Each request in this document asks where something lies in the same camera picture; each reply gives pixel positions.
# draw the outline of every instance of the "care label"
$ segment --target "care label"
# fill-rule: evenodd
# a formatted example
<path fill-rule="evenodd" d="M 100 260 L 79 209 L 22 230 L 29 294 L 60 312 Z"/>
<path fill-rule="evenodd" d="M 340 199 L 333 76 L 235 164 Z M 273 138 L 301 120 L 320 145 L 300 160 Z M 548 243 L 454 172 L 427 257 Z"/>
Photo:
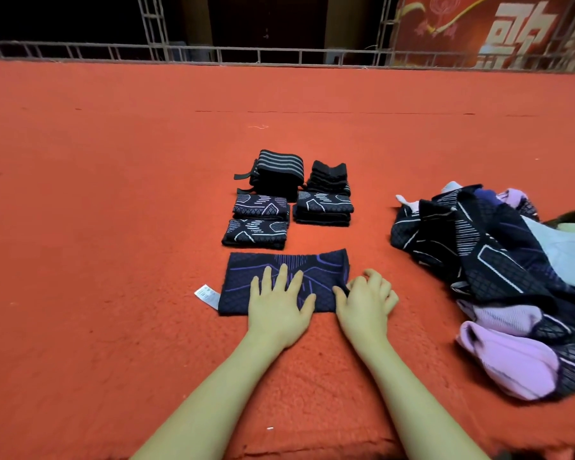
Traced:
<path fill-rule="evenodd" d="M 219 298 L 221 297 L 221 294 L 218 294 L 206 284 L 194 292 L 194 295 L 207 305 L 212 306 L 215 310 L 219 307 Z"/>

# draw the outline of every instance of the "hand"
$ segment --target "hand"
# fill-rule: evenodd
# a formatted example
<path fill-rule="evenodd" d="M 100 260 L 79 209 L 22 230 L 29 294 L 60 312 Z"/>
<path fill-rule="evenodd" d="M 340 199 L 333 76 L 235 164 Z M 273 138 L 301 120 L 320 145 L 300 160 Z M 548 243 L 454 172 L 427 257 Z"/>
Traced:
<path fill-rule="evenodd" d="M 345 336 L 360 353 L 371 345 L 387 341 L 387 316 L 399 297 L 390 282 L 373 270 L 364 270 L 347 284 L 349 297 L 337 286 L 337 317 Z"/>
<path fill-rule="evenodd" d="M 251 281 L 249 295 L 249 332 L 277 352 L 293 345 L 309 327 L 315 309 L 315 294 L 311 294 L 298 309 L 296 297 L 302 285 L 302 271 L 298 271 L 286 291 L 288 266 L 281 265 L 279 275 L 272 286 L 271 268 L 267 266 L 262 276 L 262 288 L 258 277 Z"/>

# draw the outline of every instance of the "black strap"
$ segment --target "black strap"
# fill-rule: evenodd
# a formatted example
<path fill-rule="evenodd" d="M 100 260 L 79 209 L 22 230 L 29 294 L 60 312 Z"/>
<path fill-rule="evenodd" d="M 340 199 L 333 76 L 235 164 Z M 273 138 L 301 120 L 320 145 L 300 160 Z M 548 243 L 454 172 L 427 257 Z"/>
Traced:
<path fill-rule="evenodd" d="M 256 168 L 256 165 L 257 165 L 257 158 L 253 161 L 253 166 L 251 167 L 251 170 L 247 174 L 235 174 L 234 179 L 238 181 L 240 179 L 246 179 L 248 177 L 251 177 L 251 174 Z"/>

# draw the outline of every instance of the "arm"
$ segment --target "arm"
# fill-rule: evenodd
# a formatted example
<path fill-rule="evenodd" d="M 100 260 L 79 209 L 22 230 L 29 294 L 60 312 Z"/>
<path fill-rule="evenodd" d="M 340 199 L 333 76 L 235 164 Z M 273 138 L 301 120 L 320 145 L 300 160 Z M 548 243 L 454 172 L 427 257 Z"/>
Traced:
<path fill-rule="evenodd" d="M 284 348 L 307 330 L 315 295 L 301 310 L 296 296 L 302 272 L 296 273 L 287 291 L 288 267 L 282 265 L 272 289 L 271 269 L 251 282 L 249 330 L 230 357 L 223 362 L 175 410 L 132 457 L 147 459 L 221 459 L 232 431 L 253 389 Z"/>
<path fill-rule="evenodd" d="M 409 370 L 387 340 L 387 316 L 399 298 L 374 270 L 334 289 L 343 332 L 373 375 L 411 460 L 487 460 L 451 415 Z"/>

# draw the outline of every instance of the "orange carpet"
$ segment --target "orange carpet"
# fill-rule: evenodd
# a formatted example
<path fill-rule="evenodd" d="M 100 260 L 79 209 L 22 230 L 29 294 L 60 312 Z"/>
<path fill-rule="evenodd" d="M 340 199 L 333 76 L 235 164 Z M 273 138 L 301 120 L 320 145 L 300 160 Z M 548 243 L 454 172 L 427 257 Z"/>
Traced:
<path fill-rule="evenodd" d="M 524 405 L 453 344 L 447 288 L 390 247 L 395 194 L 450 180 L 575 209 L 575 76 L 0 62 L 0 459 L 130 456 L 226 358 L 246 318 L 220 244 L 261 148 L 345 162 L 348 229 L 289 228 L 285 253 L 347 248 L 402 298 L 389 336 L 488 452 L 575 447 L 575 396 Z M 227 457 L 400 452 L 331 314 L 260 383 Z"/>

